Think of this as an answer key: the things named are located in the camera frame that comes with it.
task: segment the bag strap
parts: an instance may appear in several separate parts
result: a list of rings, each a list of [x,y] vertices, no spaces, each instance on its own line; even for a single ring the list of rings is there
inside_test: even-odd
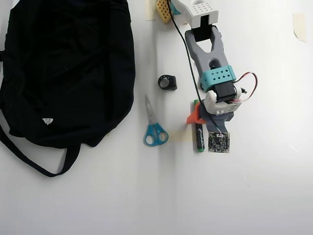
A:
[[[26,157],[17,147],[16,145],[8,138],[8,136],[3,131],[1,125],[0,125],[0,141],[8,148],[10,149],[19,159],[21,159],[26,164],[30,165],[32,168],[36,169],[40,173],[42,173],[45,176],[48,177],[55,177],[58,175],[63,175],[65,172],[67,172],[71,166],[76,161],[79,151],[80,151],[80,145],[72,146],[67,149],[67,154],[65,156],[65,162],[63,169],[60,173],[54,174],[46,169],[42,168],[41,166],[37,165],[33,161],[31,161],[28,157]]]

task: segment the circuit board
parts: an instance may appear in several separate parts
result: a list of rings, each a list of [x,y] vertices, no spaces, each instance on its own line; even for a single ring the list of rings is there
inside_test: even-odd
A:
[[[229,153],[229,133],[209,132],[209,152]]]

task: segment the red wire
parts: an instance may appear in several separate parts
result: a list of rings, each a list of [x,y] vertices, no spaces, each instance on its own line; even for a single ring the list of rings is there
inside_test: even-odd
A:
[[[250,99],[251,96],[253,95],[253,93],[255,92],[255,90],[256,90],[256,88],[257,88],[257,86],[258,86],[258,77],[257,77],[257,75],[256,75],[255,73],[253,73],[253,72],[246,72],[244,75],[242,75],[242,76],[241,76],[237,81],[235,81],[234,83],[239,82],[240,80],[242,80],[244,77],[246,77],[246,76],[249,75],[249,74],[252,74],[252,75],[254,76],[254,78],[255,78],[255,86],[254,86],[253,91],[251,92],[251,94],[249,95],[249,97],[248,97],[247,99],[244,99],[244,100],[241,100],[241,101],[231,101],[231,103],[243,103],[243,102],[247,101],[248,99]]]

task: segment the green marker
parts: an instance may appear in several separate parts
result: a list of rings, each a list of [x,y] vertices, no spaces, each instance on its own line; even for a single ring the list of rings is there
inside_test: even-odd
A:
[[[194,101],[194,105],[198,104],[199,100],[196,99]],[[205,146],[204,146],[204,138],[203,138],[203,128],[202,124],[197,124],[196,123],[196,140],[197,140],[197,149],[199,153],[203,153]]]

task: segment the black ring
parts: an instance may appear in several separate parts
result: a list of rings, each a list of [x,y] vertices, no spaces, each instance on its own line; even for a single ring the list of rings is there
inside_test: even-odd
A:
[[[169,81],[168,86],[167,87],[161,87],[161,81],[163,79],[167,79]],[[164,90],[164,91],[175,91],[177,90],[177,84],[176,84],[176,78],[175,76],[171,76],[171,75],[163,75],[158,79],[158,86]]]

